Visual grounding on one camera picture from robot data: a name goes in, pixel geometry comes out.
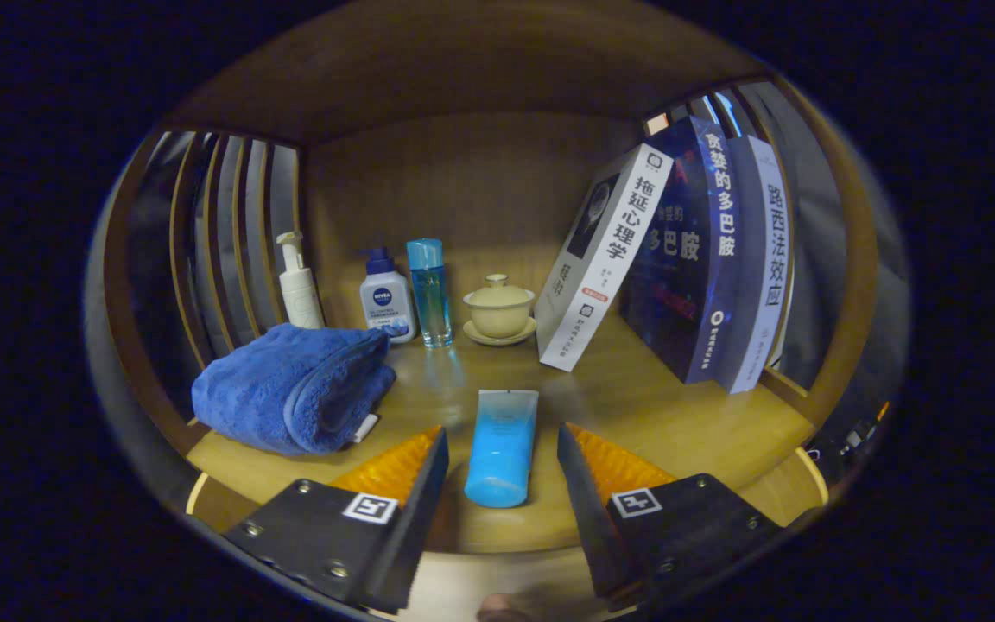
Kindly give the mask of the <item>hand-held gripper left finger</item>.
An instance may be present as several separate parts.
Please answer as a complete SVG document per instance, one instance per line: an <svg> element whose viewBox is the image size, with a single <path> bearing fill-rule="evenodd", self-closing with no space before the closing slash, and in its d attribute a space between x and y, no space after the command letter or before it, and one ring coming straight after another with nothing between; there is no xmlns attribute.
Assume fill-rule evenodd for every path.
<svg viewBox="0 0 995 622"><path fill-rule="evenodd" d="M300 586L395 614L409 594L447 475L443 428L431 428L324 484L300 478L225 533Z"/></svg>

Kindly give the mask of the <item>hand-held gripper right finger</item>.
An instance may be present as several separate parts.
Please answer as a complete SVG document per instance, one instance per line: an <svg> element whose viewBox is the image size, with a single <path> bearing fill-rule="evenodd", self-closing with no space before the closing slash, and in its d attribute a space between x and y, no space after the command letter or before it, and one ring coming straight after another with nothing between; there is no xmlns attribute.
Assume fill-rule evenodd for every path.
<svg viewBox="0 0 995 622"><path fill-rule="evenodd" d="M676 478L573 422L557 456L593 591L612 610L675 609L784 531L714 476Z"/></svg>

